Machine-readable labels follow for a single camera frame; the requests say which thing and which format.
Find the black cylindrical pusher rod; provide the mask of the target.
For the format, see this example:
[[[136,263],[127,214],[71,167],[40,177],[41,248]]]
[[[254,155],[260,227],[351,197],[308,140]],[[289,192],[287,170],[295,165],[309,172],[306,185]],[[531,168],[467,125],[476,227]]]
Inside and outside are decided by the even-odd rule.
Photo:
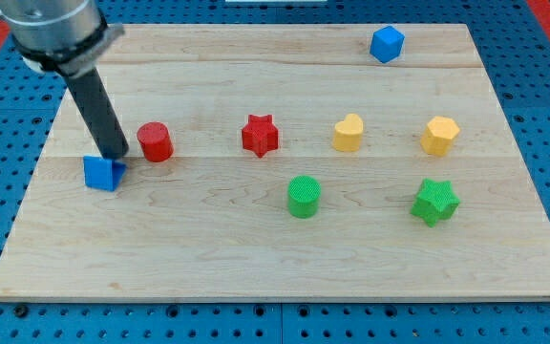
[[[129,150],[128,141],[116,117],[96,68],[64,80],[94,142],[105,159],[117,160]]]

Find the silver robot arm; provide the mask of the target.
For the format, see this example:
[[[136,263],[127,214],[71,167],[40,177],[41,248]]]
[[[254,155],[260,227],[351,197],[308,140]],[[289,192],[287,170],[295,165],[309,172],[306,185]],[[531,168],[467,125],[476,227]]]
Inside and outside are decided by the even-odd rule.
[[[108,24],[94,0],[0,0],[0,18],[31,69],[65,80],[100,155],[125,156],[128,141],[96,68],[124,27]]]

